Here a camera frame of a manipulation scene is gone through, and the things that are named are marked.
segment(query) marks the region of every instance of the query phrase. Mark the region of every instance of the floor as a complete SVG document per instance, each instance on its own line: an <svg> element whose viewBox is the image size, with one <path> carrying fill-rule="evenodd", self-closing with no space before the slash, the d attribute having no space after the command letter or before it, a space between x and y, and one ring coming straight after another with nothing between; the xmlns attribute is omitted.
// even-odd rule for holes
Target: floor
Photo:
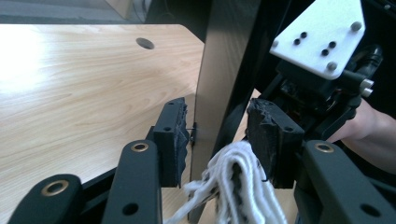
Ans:
<svg viewBox="0 0 396 224"><path fill-rule="evenodd" d="M139 7L133 7L132 10L130 18L125 20L105 0L0 0L0 23L142 23L144 15Z"/></svg>

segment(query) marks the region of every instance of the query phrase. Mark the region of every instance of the white mounting plate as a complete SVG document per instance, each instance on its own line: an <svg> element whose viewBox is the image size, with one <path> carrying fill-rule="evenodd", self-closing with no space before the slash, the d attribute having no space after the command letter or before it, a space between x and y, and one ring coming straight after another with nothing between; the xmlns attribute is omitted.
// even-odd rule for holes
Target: white mounting plate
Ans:
<svg viewBox="0 0 396 224"><path fill-rule="evenodd" d="M359 31L351 30L355 21L361 23ZM343 72L353 51L364 35L365 25L360 0L317 0L275 39L270 52L303 69L326 79L336 79ZM306 38L300 34L307 32ZM294 40L300 38L300 44ZM328 48L331 41L334 49ZM324 49L329 55L322 56ZM337 64L335 70L327 64Z"/></svg>

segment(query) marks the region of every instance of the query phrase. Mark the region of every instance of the mounting hole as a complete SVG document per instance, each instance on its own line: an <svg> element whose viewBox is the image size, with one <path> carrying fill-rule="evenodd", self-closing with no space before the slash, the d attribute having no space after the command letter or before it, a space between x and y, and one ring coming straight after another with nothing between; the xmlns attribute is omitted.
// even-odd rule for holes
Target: mounting hole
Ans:
<svg viewBox="0 0 396 224"><path fill-rule="evenodd" d="M137 205L137 203L128 203L122 208L122 213L125 216L131 216L135 214L138 210L139 210L139 206Z"/></svg>
<svg viewBox="0 0 396 224"><path fill-rule="evenodd" d="M329 55L329 50L328 50L328 49L324 49L324 50L321 52L321 54L322 54L323 56L327 56L327 55Z"/></svg>
<svg viewBox="0 0 396 224"><path fill-rule="evenodd" d="M301 43L301 40L300 39L295 39L293 41L293 43L294 43L294 45L299 45Z"/></svg>
<svg viewBox="0 0 396 224"><path fill-rule="evenodd" d="M148 148L149 145L147 145L146 143L137 143L132 146L132 151L142 152L142 151L146 151Z"/></svg>
<svg viewBox="0 0 396 224"><path fill-rule="evenodd" d="M289 126L286 126L286 127L285 127L285 131L286 131L286 132L292 132L292 131L294 131L294 129L291 128L291 127L289 127Z"/></svg>
<svg viewBox="0 0 396 224"><path fill-rule="evenodd" d="M315 148L322 152L328 152L328 153L334 152L334 148L332 148L331 146L324 144L324 143L315 144Z"/></svg>
<svg viewBox="0 0 396 224"><path fill-rule="evenodd" d="M300 37L301 38L306 38L308 36L308 33L307 32L302 32L301 34L300 34Z"/></svg>
<svg viewBox="0 0 396 224"><path fill-rule="evenodd" d="M154 49L154 44L146 38L137 38L136 43L143 49Z"/></svg>
<svg viewBox="0 0 396 224"><path fill-rule="evenodd" d="M363 203L361 205L361 210L363 210L363 212L365 212L367 215L370 215L372 217L380 217L381 213L379 213L379 211L372 207L370 204L367 203Z"/></svg>
<svg viewBox="0 0 396 224"><path fill-rule="evenodd" d="M335 41L329 43L329 48L333 49L335 48L335 46L337 46L337 43Z"/></svg>
<svg viewBox="0 0 396 224"><path fill-rule="evenodd" d="M69 182L67 180L57 180L49 183L41 190L41 194L50 197L57 195L67 189Z"/></svg>

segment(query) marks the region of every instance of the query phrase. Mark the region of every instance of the table surface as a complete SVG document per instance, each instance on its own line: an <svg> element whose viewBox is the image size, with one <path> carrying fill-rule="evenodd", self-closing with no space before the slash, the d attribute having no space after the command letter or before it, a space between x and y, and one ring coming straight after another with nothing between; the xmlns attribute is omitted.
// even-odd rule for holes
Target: table surface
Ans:
<svg viewBox="0 0 396 224"><path fill-rule="evenodd" d="M186 98L191 126L203 49L179 25L0 25L0 223L44 178L114 168L167 101ZM179 194L163 191L164 217Z"/></svg>

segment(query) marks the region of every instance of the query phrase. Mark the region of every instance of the white yarn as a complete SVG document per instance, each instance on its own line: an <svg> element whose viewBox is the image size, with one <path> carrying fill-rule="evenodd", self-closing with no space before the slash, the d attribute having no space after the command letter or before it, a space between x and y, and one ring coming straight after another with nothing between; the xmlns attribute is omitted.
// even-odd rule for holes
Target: white yarn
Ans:
<svg viewBox="0 0 396 224"><path fill-rule="evenodd" d="M241 170L241 187L237 195L232 180L235 164ZM236 142L224 147L210 160L202 177L202 180L184 185L186 195L193 194L193 197L164 224L180 222L192 209L215 197L218 197L216 223L287 223L273 186L268 181L262 182L266 179L265 172L248 142Z"/></svg>

